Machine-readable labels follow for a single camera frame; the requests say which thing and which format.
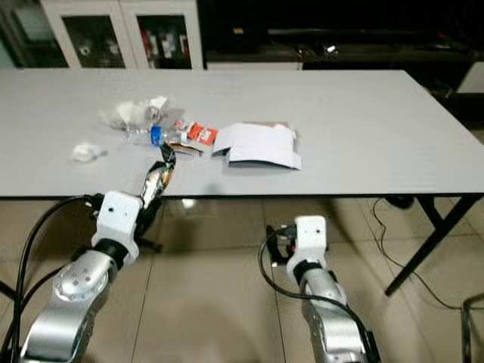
clear plastic bottle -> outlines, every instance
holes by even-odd
[[[129,126],[126,128],[127,142],[134,145],[158,146],[165,141],[181,142],[182,135],[173,128],[162,126]]]

black cable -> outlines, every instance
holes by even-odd
[[[381,219],[378,217],[377,215],[377,211],[376,211],[376,207],[377,207],[377,204],[383,200],[383,198],[378,198],[377,200],[375,200],[375,202],[373,203],[373,206],[371,208],[371,215],[377,220],[378,224],[380,225],[380,227],[382,228],[382,233],[380,235],[380,240],[377,239],[377,237],[374,235],[374,241],[375,243],[377,244],[377,247],[378,247],[378,250],[381,252],[381,254],[386,258],[388,259],[391,263],[393,263],[394,265],[397,265],[398,267],[400,268],[404,268],[404,265],[402,265],[401,263],[395,261],[392,257],[389,256],[389,254],[387,253],[387,251],[385,250],[385,244],[384,244],[384,238],[385,238],[385,234],[386,234],[386,225],[381,221]],[[424,280],[424,278],[422,278],[417,272],[413,271],[412,272],[413,275],[415,275],[416,278],[418,278],[418,280],[422,283],[422,285],[425,287],[425,289],[428,291],[428,293],[441,305],[441,306],[444,306],[446,309],[449,309],[449,310],[461,310],[461,307],[460,306],[452,306],[446,302],[444,302],[439,296],[437,296],[437,294],[432,290],[432,288],[430,287],[430,285]],[[472,308],[472,310],[484,310],[484,308]]]
[[[22,312],[22,301],[23,301],[23,286],[25,281],[25,274],[26,274],[26,267],[27,261],[29,259],[30,250],[32,248],[33,242],[36,239],[36,235],[39,233],[40,228],[44,225],[44,223],[52,216],[55,212],[57,212],[63,206],[70,204],[75,201],[79,200],[87,200],[88,196],[82,195],[78,197],[71,197],[61,202],[55,204],[51,207],[44,215],[37,221],[34,225],[32,231],[29,234],[29,237],[26,239],[26,243],[23,247],[22,255],[20,257],[20,265],[17,273],[17,287],[16,293],[17,298],[14,301],[14,317],[13,317],[13,325],[14,331],[12,336],[12,354],[11,354],[11,363],[15,363],[17,356],[19,354],[19,343],[20,343],[20,315]]]
[[[352,318],[356,326],[358,327],[358,331],[361,336],[361,340],[363,342],[363,346],[365,348],[365,353],[370,355],[372,353],[371,347],[368,343],[368,340],[365,338],[368,335],[368,330],[366,329],[365,325],[361,321],[361,319],[346,305],[343,305],[341,302],[338,302],[336,300],[328,299],[327,297],[323,296],[318,296],[318,295],[306,295],[302,293],[294,293],[288,290],[285,290],[283,287],[280,287],[277,285],[268,275],[267,272],[265,272],[264,269],[264,263],[263,263],[263,256],[264,256],[264,251],[267,249],[267,241],[273,237],[276,237],[278,235],[284,234],[285,231],[287,231],[291,227],[287,228],[282,228],[277,231],[272,232],[271,234],[268,234],[265,236],[264,241],[261,243],[259,247],[259,252],[258,252],[258,262],[259,262],[259,270],[264,277],[265,282],[267,282],[274,290],[277,292],[294,298],[294,299],[303,299],[303,300],[319,300],[319,301],[324,301],[325,303],[329,303],[333,306],[336,306],[337,308],[343,310],[346,314],[349,315],[350,318]]]
[[[22,301],[22,312],[26,308],[27,304],[29,301],[32,299],[33,295],[37,292],[37,290],[45,283],[47,282],[50,278],[53,278],[63,267],[57,268],[54,271],[49,272],[47,275],[45,275],[43,278],[38,280],[35,285],[27,292],[25,297],[23,298]],[[12,334],[14,332],[14,321],[10,323],[10,326],[8,327],[7,333],[5,334],[5,338],[2,344],[2,348],[0,349],[0,357],[5,357],[8,351],[8,347],[10,346],[10,342],[12,339]]]
[[[7,298],[11,300],[15,300],[15,298],[17,297],[15,290],[1,280],[0,280],[0,293],[3,293]]]

table leg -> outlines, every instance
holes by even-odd
[[[434,248],[444,239],[447,233],[461,220],[471,206],[481,198],[480,195],[466,195],[452,208],[451,212],[438,224],[436,230],[430,235],[422,247],[414,254],[407,265],[400,271],[398,276],[385,290],[385,295],[391,296],[411,273],[430,255]]]

beige floor tile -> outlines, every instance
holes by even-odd
[[[374,233],[380,233],[380,226],[372,216],[371,210],[376,198],[361,199],[358,201],[367,223]],[[453,207],[453,203],[448,198],[436,198],[436,208],[441,216],[446,216]],[[376,207],[376,213],[381,221],[386,225],[386,239],[429,237],[434,231],[434,227],[421,205],[415,201],[410,209],[396,208],[385,200],[381,200]],[[462,219],[450,231],[449,235],[474,234],[475,231],[469,223]]]
[[[388,240],[386,251],[399,262],[407,262],[424,239]],[[384,267],[384,260],[374,244],[357,243],[355,247],[388,285],[400,268]],[[484,243],[476,235],[450,236],[428,256],[418,269],[420,275],[446,303],[460,306],[469,296],[482,292],[484,286]],[[459,312],[443,309],[416,278],[406,281],[390,299],[403,297],[432,352],[433,361],[454,362],[461,357]]]
[[[282,198],[262,200],[265,221],[275,228],[297,216],[322,215],[327,220],[327,240],[367,240],[371,231],[355,199]]]
[[[30,281],[36,281],[59,265],[57,260],[34,262]],[[143,257],[136,264],[119,272],[110,289],[109,299],[95,320],[94,333],[82,360],[84,363],[131,362],[150,265],[151,259]],[[12,281],[16,270],[16,263],[4,262],[0,264],[0,278]],[[49,281],[27,306],[22,319],[22,342],[29,327],[47,303],[50,293]],[[0,321],[2,338],[10,324],[12,312],[13,305],[10,304]]]
[[[145,237],[186,252],[257,246],[264,233],[260,200],[169,200]]]
[[[54,201],[0,201],[0,261],[16,262],[37,220]],[[42,227],[30,254],[32,259],[69,258],[81,245],[90,243],[95,222],[83,203],[65,206]]]
[[[450,198],[453,204],[459,200],[457,197]],[[464,217],[478,234],[484,234],[484,198],[478,200]]]
[[[19,259],[30,229],[54,203],[49,200],[0,200],[0,261]]]
[[[470,132],[477,140],[481,141],[481,144],[484,144],[484,129],[470,130]]]
[[[470,348],[472,350],[472,361],[484,361],[484,313],[471,312],[470,321]]]
[[[382,282],[351,244],[333,244],[326,257],[328,268],[335,272],[346,291],[350,307],[374,332],[382,361],[432,361],[430,350],[405,301],[399,296],[392,299],[384,296]],[[281,267],[275,269],[275,280],[295,290]],[[301,303],[281,295],[277,298],[287,362],[315,361]]]
[[[256,248],[158,256],[133,362],[284,361]]]

trash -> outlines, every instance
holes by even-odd
[[[187,132],[180,126],[181,120],[167,125],[129,126],[126,139],[130,144],[158,146],[163,142],[187,143]]]
[[[70,158],[79,163],[89,163],[105,154],[107,154],[107,151],[102,150],[99,145],[86,142],[84,144],[76,145],[73,148]]]
[[[295,138],[296,133],[280,123],[235,123],[220,130],[213,153],[228,150],[229,162],[259,161],[301,170],[301,157],[294,151]]]
[[[152,126],[161,121],[169,108],[169,99],[158,96],[146,101],[124,101],[112,110],[101,111],[98,115],[112,129]]]
[[[188,137],[196,142],[210,146],[215,141],[215,137],[217,136],[218,132],[219,131],[216,129],[210,129],[195,123],[188,133]]]

